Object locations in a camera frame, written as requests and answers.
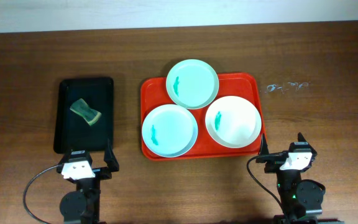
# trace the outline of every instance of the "red tray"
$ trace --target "red tray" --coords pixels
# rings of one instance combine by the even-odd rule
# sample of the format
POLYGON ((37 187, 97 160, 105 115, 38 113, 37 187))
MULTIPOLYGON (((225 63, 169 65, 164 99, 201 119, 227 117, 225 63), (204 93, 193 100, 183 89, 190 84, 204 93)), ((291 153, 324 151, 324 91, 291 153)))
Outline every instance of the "red tray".
MULTIPOLYGON (((223 96, 240 96, 250 101, 258 109, 260 117, 262 118, 262 129, 260 130, 258 138, 252 144, 239 149, 231 149, 218 144, 208 134, 205 127, 205 114, 209 108, 208 105, 198 110, 189 110, 196 118, 198 125, 198 136, 196 143, 187 153, 174 158, 161 157, 148 149, 142 139, 142 152, 145 157, 153 161, 169 161, 175 159, 245 156, 258 154, 260 147, 260 137, 262 133, 265 133, 265 126, 255 79, 248 73, 224 73, 218 74, 218 78, 219 91, 215 100, 223 96)), ((168 96, 165 87, 165 80, 166 78, 150 78, 143 83, 140 91, 140 110, 142 113, 142 124, 145 117, 154 108, 161 105, 174 104, 174 102, 168 96)))

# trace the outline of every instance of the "wire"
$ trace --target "wire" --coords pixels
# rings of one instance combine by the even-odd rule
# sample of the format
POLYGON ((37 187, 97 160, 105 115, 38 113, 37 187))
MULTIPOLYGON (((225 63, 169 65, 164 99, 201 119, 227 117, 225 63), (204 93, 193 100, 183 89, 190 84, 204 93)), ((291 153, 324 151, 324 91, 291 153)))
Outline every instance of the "wire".
POLYGON ((263 158, 263 157, 271 156, 271 155, 272 155, 272 154, 269 154, 269 155, 259 155, 259 156, 254 156, 254 157, 252 157, 252 158, 249 159, 248 162, 247 162, 247 170, 248 170, 249 175, 253 178, 253 180, 276 200, 276 202, 277 202, 278 205, 280 206, 281 210, 283 211, 284 218, 286 219, 287 223, 290 223, 290 219, 288 218, 288 215, 285 213, 284 208, 283 208, 283 205, 281 204, 280 200, 276 197, 276 195, 274 195, 274 194, 273 194, 271 191, 269 191, 265 186, 263 186, 263 185, 254 177, 254 175, 252 174, 251 170, 249 169, 249 164, 250 164, 251 161, 253 161, 254 159, 263 158))
POLYGON ((62 166, 61 164, 60 165, 55 165, 55 166, 52 166, 52 167, 49 167, 48 169, 45 169, 44 171, 42 171, 41 173, 37 174, 35 177, 33 177, 30 182, 27 184, 27 186, 25 187, 24 189, 24 192, 23 192, 23 206, 24 206, 24 209, 26 210, 26 212, 35 220, 37 220, 38 222, 40 223, 43 223, 43 224, 50 224, 49 222, 46 222, 46 221, 43 221, 42 219, 36 217, 30 210, 29 208, 27 207, 27 204, 25 202, 25 196, 27 195, 27 191, 30 187, 30 185, 39 177, 41 176, 42 174, 44 174, 46 171, 49 171, 51 169, 54 169, 56 167, 59 167, 59 166, 62 166))

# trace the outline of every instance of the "brown wooden tabletop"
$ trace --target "brown wooden tabletop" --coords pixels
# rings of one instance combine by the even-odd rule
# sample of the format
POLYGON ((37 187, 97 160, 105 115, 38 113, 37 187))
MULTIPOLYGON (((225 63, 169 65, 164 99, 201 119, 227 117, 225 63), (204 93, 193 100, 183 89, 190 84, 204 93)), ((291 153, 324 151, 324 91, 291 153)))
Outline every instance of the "brown wooden tabletop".
MULTIPOLYGON (((253 75, 270 151, 287 150, 301 131, 318 152, 303 178, 327 188, 320 218, 358 223, 358 22, 0 34, 0 223, 36 223, 22 193, 62 156, 53 151, 58 84, 98 76, 115 82, 121 166, 101 183, 101 220, 217 223, 281 214, 247 173, 250 157, 153 162, 141 153, 140 85, 186 58, 218 73, 253 75)), ((92 157, 94 167, 104 165, 102 152, 92 157)), ((277 192, 275 175, 263 168, 251 165, 277 192)), ((61 223, 59 203, 72 190, 55 171, 46 173, 29 190, 29 208, 61 223)))

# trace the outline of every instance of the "white scribble on table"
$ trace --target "white scribble on table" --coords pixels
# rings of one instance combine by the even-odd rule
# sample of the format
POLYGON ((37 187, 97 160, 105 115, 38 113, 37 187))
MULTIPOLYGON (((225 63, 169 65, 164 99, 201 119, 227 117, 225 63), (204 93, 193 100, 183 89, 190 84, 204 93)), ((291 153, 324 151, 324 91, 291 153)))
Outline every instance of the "white scribble on table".
POLYGON ((310 86, 310 82, 286 82, 282 85, 280 84, 271 84, 266 87, 265 93, 271 93, 273 91, 280 91, 281 93, 285 93, 286 91, 299 91, 302 89, 307 89, 310 86))

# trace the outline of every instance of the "white plate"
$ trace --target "white plate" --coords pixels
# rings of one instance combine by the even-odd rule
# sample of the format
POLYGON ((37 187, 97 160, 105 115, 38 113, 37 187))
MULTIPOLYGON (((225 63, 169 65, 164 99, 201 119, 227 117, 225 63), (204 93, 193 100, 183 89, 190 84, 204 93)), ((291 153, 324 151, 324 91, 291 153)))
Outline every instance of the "white plate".
POLYGON ((177 157, 188 152, 197 135, 194 116, 178 105, 162 105, 152 110, 142 126, 146 146, 162 157, 177 157))
POLYGON ((188 59, 172 67, 166 86, 169 97, 177 105, 200 109, 215 99, 219 90, 219 79, 207 63, 188 59))
POLYGON ((219 144, 240 148, 253 143, 262 128, 256 107, 238 96, 222 97, 209 106, 205 115, 209 135, 219 144))

